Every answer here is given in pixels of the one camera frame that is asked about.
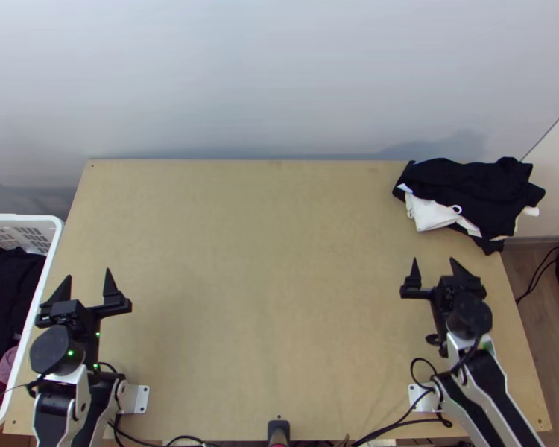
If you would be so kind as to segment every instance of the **black clothing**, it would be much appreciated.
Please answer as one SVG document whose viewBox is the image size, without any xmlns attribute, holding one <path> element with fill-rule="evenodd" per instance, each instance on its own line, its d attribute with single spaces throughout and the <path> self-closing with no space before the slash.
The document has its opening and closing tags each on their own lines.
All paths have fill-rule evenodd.
<svg viewBox="0 0 559 447">
<path fill-rule="evenodd" d="M 0 359 L 23 331 L 44 261 L 21 248 L 0 248 Z"/>
<path fill-rule="evenodd" d="M 476 225 L 482 238 L 473 237 L 486 254 L 502 251 L 497 236 L 513 236 L 516 218 L 526 206 L 536 206 L 545 190 L 528 181 L 532 165 L 504 157 L 496 163 L 467 163 L 448 159 L 409 162 L 393 195 L 405 200 L 397 186 L 405 183 L 414 196 L 445 205 L 458 205 L 461 215 Z M 466 232 L 456 223 L 453 228 Z"/>
</svg>

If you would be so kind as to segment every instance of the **wall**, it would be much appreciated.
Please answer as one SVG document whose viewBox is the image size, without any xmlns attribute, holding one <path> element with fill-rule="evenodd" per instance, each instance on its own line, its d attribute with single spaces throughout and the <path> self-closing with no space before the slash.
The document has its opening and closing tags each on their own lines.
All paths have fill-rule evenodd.
<svg viewBox="0 0 559 447">
<path fill-rule="evenodd" d="M 531 181 L 546 189 L 546 196 L 539 203 L 540 216 L 522 217 L 517 235 L 559 236 L 559 121 L 524 161 L 534 163 Z"/>
<path fill-rule="evenodd" d="M 1 191 L 41 212 L 89 157 L 494 161 L 558 116 L 559 0 L 0 0 Z"/>
</svg>

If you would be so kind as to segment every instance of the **metal bracket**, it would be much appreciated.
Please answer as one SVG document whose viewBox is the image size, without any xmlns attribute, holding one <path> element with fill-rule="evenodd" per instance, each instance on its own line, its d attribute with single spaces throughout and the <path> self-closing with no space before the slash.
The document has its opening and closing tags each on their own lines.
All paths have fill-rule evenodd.
<svg viewBox="0 0 559 447">
<path fill-rule="evenodd" d="M 123 381 L 118 388 L 118 414 L 143 414 L 149 403 L 149 387 L 147 385 L 131 385 Z"/>
<path fill-rule="evenodd" d="M 433 389 L 436 388 L 437 393 L 439 392 L 439 387 L 436 387 L 433 382 L 426 382 L 423 385 Z M 425 392 L 426 390 L 424 388 L 421 388 L 416 384 L 408 385 L 408 399 L 410 400 L 410 406 L 412 406 L 416 399 L 421 397 Z M 443 411 L 440 409 L 440 396 L 437 393 L 429 393 L 424 396 L 420 402 L 416 404 L 414 411 L 418 413 L 440 413 Z"/>
</svg>

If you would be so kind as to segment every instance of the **wooden table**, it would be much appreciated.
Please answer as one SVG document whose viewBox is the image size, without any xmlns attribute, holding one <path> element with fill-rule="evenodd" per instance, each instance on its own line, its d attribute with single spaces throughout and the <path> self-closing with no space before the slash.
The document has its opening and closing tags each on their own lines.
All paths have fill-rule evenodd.
<svg viewBox="0 0 559 447">
<path fill-rule="evenodd" d="M 487 289 L 511 394 L 549 430 L 499 254 L 449 229 L 417 233 L 391 196 L 404 165 L 89 162 L 45 299 L 70 273 L 73 297 L 99 304 L 110 267 L 133 300 L 101 328 L 100 359 L 151 386 L 148 412 L 122 427 L 143 439 L 263 440 L 281 415 L 295 440 L 336 440 L 393 422 L 409 406 L 412 358 L 447 365 L 424 341 L 429 304 L 400 299 L 399 286 L 415 256 L 426 287 L 453 256 Z M 32 378 L 27 365 L 19 383 Z M 6 431 L 30 434 L 32 410 L 15 393 Z M 462 434 L 435 423 L 386 436 Z"/>
</svg>

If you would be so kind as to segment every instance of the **floor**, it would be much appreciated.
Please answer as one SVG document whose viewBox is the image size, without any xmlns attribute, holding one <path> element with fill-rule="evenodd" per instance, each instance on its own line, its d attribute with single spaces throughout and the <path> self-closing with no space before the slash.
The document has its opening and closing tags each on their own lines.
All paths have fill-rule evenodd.
<svg viewBox="0 0 559 447">
<path fill-rule="evenodd" d="M 502 258 L 516 297 L 528 287 L 534 270 L 551 247 L 506 246 Z M 559 447 L 559 286 L 554 267 L 543 274 L 534 292 L 518 307 L 553 425 L 553 431 L 541 438 L 547 447 Z"/>
</svg>

